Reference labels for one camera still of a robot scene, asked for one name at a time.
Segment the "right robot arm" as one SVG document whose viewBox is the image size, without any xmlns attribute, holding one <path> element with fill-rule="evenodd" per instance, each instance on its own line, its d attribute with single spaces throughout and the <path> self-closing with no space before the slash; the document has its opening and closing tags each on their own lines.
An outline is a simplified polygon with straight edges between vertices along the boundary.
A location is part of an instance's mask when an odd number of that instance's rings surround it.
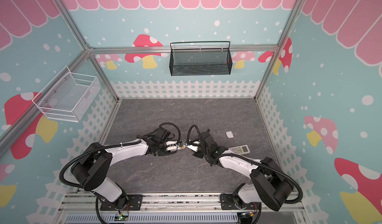
<svg viewBox="0 0 382 224">
<path fill-rule="evenodd" d="M 251 159 L 236 154 L 217 145 L 209 131 L 198 136 L 194 140 L 187 138 L 186 142 L 188 147 L 197 148 L 198 157 L 205 158 L 211 166 L 231 169 L 251 179 L 252 184 L 243 184 L 234 192 L 236 205 L 262 202 L 271 210 L 279 211 L 283 204 L 293 204 L 301 200 L 301 196 L 288 200 L 297 184 L 282 172 L 273 159 Z"/>
</svg>

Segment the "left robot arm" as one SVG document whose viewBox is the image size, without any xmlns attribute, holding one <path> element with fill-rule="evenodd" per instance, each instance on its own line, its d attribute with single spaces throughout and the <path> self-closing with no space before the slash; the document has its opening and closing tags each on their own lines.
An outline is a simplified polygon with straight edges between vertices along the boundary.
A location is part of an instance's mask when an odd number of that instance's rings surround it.
<svg viewBox="0 0 382 224">
<path fill-rule="evenodd" d="M 167 129 L 158 127 L 155 131 L 138 135 L 129 142 L 115 145 L 95 142 L 83 154 L 70 161 L 68 168 L 80 188 L 92 192 L 103 203 L 111 203 L 115 209 L 123 209 L 129 203 L 129 198 L 116 182 L 108 178 L 109 168 L 136 156 L 173 154 L 178 150 L 180 142 L 180 138 L 174 141 L 174 137 Z"/>
</svg>

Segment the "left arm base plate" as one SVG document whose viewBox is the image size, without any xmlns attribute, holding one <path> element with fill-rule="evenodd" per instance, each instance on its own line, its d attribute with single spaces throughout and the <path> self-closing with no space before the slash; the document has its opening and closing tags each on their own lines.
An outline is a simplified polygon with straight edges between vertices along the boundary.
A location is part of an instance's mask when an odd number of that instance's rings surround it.
<svg viewBox="0 0 382 224">
<path fill-rule="evenodd" d="M 143 195 L 131 195 L 123 193 L 114 202 L 108 199 L 101 201 L 101 211 L 139 211 L 142 205 Z"/>
</svg>

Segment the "white battery cover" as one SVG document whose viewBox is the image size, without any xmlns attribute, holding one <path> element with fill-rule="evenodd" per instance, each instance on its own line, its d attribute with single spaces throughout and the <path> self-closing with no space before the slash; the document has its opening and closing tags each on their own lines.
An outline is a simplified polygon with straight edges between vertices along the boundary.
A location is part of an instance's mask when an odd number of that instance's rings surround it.
<svg viewBox="0 0 382 224">
<path fill-rule="evenodd" d="M 231 131 L 227 131 L 227 132 L 226 132 L 226 136 L 227 136 L 228 138 L 234 138 L 233 132 L 231 132 Z"/>
</svg>

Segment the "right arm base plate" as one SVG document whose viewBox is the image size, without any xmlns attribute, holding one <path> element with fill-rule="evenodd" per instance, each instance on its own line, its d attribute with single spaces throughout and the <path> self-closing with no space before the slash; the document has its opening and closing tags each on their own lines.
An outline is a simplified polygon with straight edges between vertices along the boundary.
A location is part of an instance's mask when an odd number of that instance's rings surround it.
<svg viewBox="0 0 382 224">
<path fill-rule="evenodd" d="M 222 193 L 219 197 L 222 210 L 259 210 L 261 203 L 245 203 L 236 194 Z"/>
</svg>

